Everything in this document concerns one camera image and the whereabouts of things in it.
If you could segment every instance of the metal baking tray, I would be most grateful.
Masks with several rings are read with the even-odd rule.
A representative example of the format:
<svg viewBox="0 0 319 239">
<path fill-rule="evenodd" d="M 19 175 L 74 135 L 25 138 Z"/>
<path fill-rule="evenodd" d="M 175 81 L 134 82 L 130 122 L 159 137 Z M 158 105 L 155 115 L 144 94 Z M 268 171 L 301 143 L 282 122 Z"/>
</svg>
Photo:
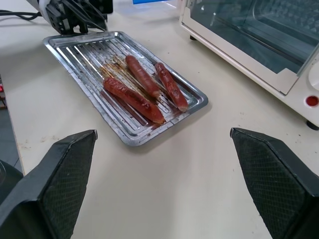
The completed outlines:
<svg viewBox="0 0 319 239">
<path fill-rule="evenodd" d="M 188 110 L 180 112 L 155 74 L 155 63 L 162 61 L 123 32 L 52 36 L 44 39 L 43 43 L 127 145 L 138 146 L 146 143 L 208 103 L 208 98 L 202 91 L 164 63 L 188 102 Z M 135 56 L 159 85 L 162 94 L 155 103 L 166 120 L 163 125 L 149 121 L 121 99 L 104 91 L 103 76 L 111 75 L 154 102 L 127 69 L 126 55 Z"/>
</svg>

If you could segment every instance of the white table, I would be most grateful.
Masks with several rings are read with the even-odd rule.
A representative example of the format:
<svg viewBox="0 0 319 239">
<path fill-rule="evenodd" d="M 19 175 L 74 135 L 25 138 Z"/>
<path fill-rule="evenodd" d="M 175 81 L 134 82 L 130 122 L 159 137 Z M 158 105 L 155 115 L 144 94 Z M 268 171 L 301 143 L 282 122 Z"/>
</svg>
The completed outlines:
<svg viewBox="0 0 319 239">
<path fill-rule="evenodd" d="M 34 11 L 24 0 L 4 1 L 1 8 Z M 58 139 L 97 129 L 74 239 L 270 239 L 247 191 L 229 131 L 243 127 L 279 138 L 317 174 L 319 133 L 189 40 L 172 11 L 163 9 L 116 1 L 109 29 L 124 31 L 148 48 L 203 90 L 210 103 L 134 148 L 120 141 L 43 46 L 43 38 L 57 34 L 51 26 L 41 18 L 0 18 L 0 73 L 24 172 Z"/>
</svg>

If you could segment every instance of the floor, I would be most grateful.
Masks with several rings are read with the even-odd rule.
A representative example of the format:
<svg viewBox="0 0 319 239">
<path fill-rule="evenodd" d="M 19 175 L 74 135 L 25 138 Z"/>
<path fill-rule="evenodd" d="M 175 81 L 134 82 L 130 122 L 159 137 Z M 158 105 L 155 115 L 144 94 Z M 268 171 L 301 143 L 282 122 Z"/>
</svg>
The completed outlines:
<svg viewBox="0 0 319 239">
<path fill-rule="evenodd" d="M 22 172 L 8 110 L 0 110 L 0 160 Z"/>
</svg>

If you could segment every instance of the black mount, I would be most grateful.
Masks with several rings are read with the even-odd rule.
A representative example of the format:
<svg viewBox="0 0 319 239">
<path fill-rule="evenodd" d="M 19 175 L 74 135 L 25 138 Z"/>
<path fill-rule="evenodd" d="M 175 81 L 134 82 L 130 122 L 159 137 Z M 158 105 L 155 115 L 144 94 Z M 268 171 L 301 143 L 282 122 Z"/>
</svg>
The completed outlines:
<svg viewBox="0 0 319 239">
<path fill-rule="evenodd" d="M 51 0 L 46 6 L 51 25 L 61 35 L 74 33 L 80 27 L 87 33 L 88 27 L 107 30 L 107 14 L 113 12 L 112 0 Z"/>
</svg>

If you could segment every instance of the grilled sausage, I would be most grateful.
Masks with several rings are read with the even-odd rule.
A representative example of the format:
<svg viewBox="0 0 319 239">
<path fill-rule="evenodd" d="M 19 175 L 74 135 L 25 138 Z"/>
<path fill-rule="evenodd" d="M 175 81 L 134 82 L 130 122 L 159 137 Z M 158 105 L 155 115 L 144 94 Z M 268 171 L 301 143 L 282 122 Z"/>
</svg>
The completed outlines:
<svg viewBox="0 0 319 239">
<path fill-rule="evenodd" d="M 188 108 L 187 100 L 178 88 L 176 82 L 173 80 L 169 71 L 166 69 L 163 63 L 156 63 L 155 69 L 174 104 L 180 111 L 185 112 Z"/>
<path fill-rule="evenodd" d="M 156 105 L 149 102 L 139 93 L 128 88 L 122 82 L 112 77 L 106 77 L 103 81 L 103 88 L 121 98 L 149 120 L 160 124 L 165 122 L 164 116 Z"/>
<path fill-rule="evenodd" d="M 125 58 L 125 61 L 130 71 L 134 74 L 136 79 L 144 87 L 146 92 L 153 97 L 160 96 L 160 89 L 153 81 L 152 77 L 142 68 L 139 61 L 134 56 L 130 55 Z"/>
</svg>

